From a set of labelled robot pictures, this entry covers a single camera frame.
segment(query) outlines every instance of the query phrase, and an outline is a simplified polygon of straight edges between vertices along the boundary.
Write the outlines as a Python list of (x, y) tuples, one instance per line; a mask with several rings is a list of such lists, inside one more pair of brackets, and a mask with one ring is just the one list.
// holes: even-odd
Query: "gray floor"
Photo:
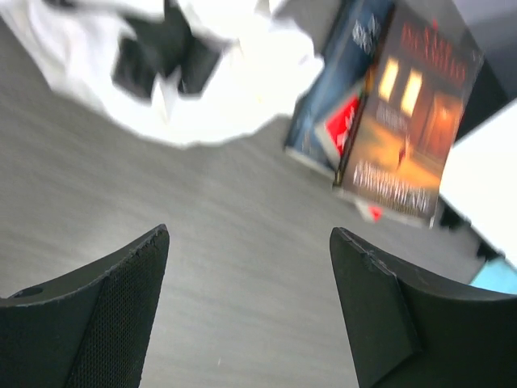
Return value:
[[(292, 11), (321, 42), (335, 3)], [(149, 144), (51, 95), (4, 26), (0, 36), (0, 295), (166, 223), (144, 388), (357, 386), (330, 266), (334, 226), (459, 281), (481, 266), (466, 232), (361, 221), (282, 154), (286, 120), (221, 148)]]

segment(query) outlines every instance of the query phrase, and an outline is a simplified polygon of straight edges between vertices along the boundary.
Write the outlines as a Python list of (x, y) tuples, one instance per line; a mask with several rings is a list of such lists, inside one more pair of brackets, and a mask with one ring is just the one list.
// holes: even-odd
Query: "lit window illustration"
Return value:
[(401, 102), (401, 110), (408, 116), (413, 115), (414, 105), (417, 103), (418, 93), (420, 93), (421, 87), (422, 73), (411, 70)]
[(395, 81), (397, 80), (398, 74), (398, 61), (395, 61), (393, 58), (388, 58), (388, 62), (386, 63), (385, 72), (382, 74), (382, 79), (380, 80), (379, 85), (379, 96), (389, 101), (389, 97), (391, 96), (391, 92), (393, 90), (393, 86), (395, 85)]

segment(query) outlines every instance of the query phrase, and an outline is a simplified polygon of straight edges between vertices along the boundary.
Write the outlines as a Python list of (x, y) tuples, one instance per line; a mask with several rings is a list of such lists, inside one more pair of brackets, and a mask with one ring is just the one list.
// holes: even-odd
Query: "black object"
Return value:
[(120, 41), (119, 60), (111, 76), (113, 82), (140, 99), (151, 99), (157, 66), (146, 60), (145, 48), (136, 40)]
[(162, 287), (169, 234), (0, 300), (0, 386), (137, 388)]
[(517, 386), (517, 297), (407, 263), (345, 229), (330, 253), (361, 388)]
[(73, 0), (43, 0), (49, 6), (54, 6), (56, 8), (62, 9), (76, 9), (78, 5)]
[(444, 204), (442, 217), (439, 220), (439, 225), (450, 230), (458, 230), (467, 221), (461, 218), (449, 205)]
[(497, 252), (492, 248), (492, 246), (484, 241), (481, 241), (477, 249), (476, 256), (485, 258), (486, 261), (491, 261), (497, 259), (498, 257), (504, 257), (504, 254)]
[(181, 10), (176, 6), (167, 7), (160, 23), (128, 16), (125, 20), (137, 34), (143, 53), (141, 61), (164, 78), (169, 77), (187, 55), (194, 39)]
[(125, 17), (137, 38), (123, 38), (113, 82), (142, 99), (151, 99), (158, 74), (170, 77), (181, 68), (179, 92), (195, 95), (203, 91), (221, 50), (195, 38), (177, 6), (165, 6), (165, 19), (153, 23)]
[(178, 91), (184, 95), (201, 93), (220, 56), (220, 49), (211, 48), (203, 41), (194, 38), (181, 63)]

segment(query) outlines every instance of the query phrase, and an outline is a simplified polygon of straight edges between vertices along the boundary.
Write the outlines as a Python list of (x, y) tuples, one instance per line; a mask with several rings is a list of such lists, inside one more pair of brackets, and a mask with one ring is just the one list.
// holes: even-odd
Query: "book spine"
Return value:
[(357, 86), (351, 89), (351, 93), (338, 105), (336, 112), (316, 127), (316, 136), (334, 170), (339, 166), (363, 88), (364, 80), (361, 79), (357, 82)]
[(339, 166), (336, 169), (336, 174), (335, 174), (334, 183), (333, 183), (334, 187), (341, 186), (341, 184), (343, 182), (343, 175), (347, 168), (348, 160), (350, 159), (351, 150), (352, 150), (352, 147), (354, 146), (355, 138), (357, 137), (357, 133), (359, 131), (359, 127), (361, 124), (361, 118), (363, 116), (364, 109), (365, 109), (366, 103), (368, 101), (368, 96), (370, 95), (370, 92), (372, 91), (373, 85), (375, 83), (377, 66), (379, 64), (380, 55), (382, 54), (386, 36), (388, 35), (388, 31), (389, 31), (391, 22), (393, 20), (394, 11), (395, 11), (395, 7), (392, 7), (388, 12), (385, 24), (382, 27), (382, 32), (379, 37), (379, 43), (376, 48), (375, 56), (373, 58), (372, 64), (370, 65), (370, 67), (368, 68), (368, 71), (366, 73), (364, 89), (363, 89), (363, 92), (361, 93), (361, 96), (359, 99), (359, 107), (357, 108), (357, 111), (355, 113), (355, 119), (350, 128), (350, 133), (348, 134), (348, 139), (345, 142), (345, 145), (343, 147), (343, 154), (342, 154), (341, 160), (339, 161)]
[(366, 106), (369, 94), (369, 90), (367, 90), (367, 87), (365, 87), (359, 98), (359, 107), (357, 108), (357, 113), (355, 114), (355, 120), (350, 128), (348, 139), (345, 142), (345, 146), (343, 147), (343, 155), (341, 156), (338, 169), (336, 170), (336, 175), (334, 178), (335, 187), (341, 186), (341, 183), (343, 182), (343, 175), (345, 173), (345, 169), (347, 168), (348, 159), (350, 158), (351, 149), (354, 145), (355, 137), (357, 136), (361, 116), (363, 115), (364, 107)]
[(352, 14), (355, 13), (355, 8), (358, 4), (362, 4), (365, 0), (343, 0), (339, 7), (338, 16), (335, 18), (332, 29), (330, 31), (328, 40), (323, 49), (323, 59), (325, 60), (325, 69), (323, 69), (316, 82), (310, 88), (307, 95), (301, 100), (301, 103), (296, 109), (295, 115), (292, 118), (288, 135), (285, 139), (284, 147), (286, 148), (300, 148), (301, 138), (306, 137), (304, 132), (312, 125), (319, 110), (319, 100), (326, 94), (331, 81), (334, 78), (335, 70), (333, 65), (340, 61), (343, 55), (346, 40), (351, 30)]

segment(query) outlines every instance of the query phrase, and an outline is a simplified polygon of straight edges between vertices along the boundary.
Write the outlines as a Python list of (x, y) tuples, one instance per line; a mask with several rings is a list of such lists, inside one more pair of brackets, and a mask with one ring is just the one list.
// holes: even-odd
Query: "book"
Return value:
[(443, 168), (483, 56), (475, 45), (453, 44), (403, 4), (382, 46), (334, 189), (389, 217), (432, 226)]
[(335, 166), (326, 156), (316, 128), (360, 88), (392, 8), (391, 0), (343, 1), (323, 51), (325, 69), (292, 119), (284, 143), (286, 154), (331, 178)]
[(337, 110), (324, 119), (314, 131), (334, 169), (338, 168), (343, 156), (345, 142), (359, 107), (361, 91), (362, 85), (357, 91), (347, 95), (338, 104)]

